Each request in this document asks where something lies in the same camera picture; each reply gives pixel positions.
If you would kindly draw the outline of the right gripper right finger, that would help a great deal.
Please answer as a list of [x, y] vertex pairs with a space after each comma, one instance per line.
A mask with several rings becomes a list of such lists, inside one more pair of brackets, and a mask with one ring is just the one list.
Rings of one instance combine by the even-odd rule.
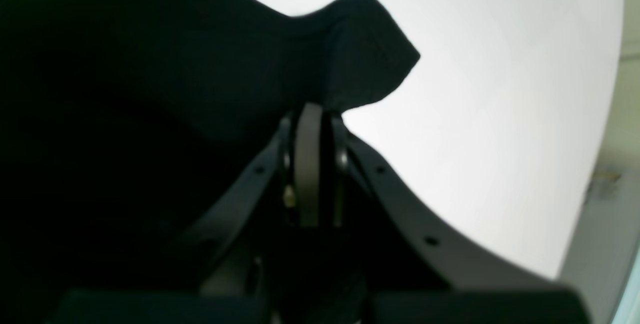
[[422, 203], [338, 114], [329, 118], [336, 180], [362, 199], [341, 199], [368, 269], [363, 323], [589, 323], [571, 288], [500, 258]]

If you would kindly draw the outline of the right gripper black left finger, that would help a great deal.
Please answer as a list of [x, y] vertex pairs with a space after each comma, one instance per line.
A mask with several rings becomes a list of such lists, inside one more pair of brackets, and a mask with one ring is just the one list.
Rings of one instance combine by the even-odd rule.
[[325, 248], [320, 238], [324, 109], [284, 116], [234, 183], [166, 250], [196, 290], [166, 304], [175, 323], [295, 320]]

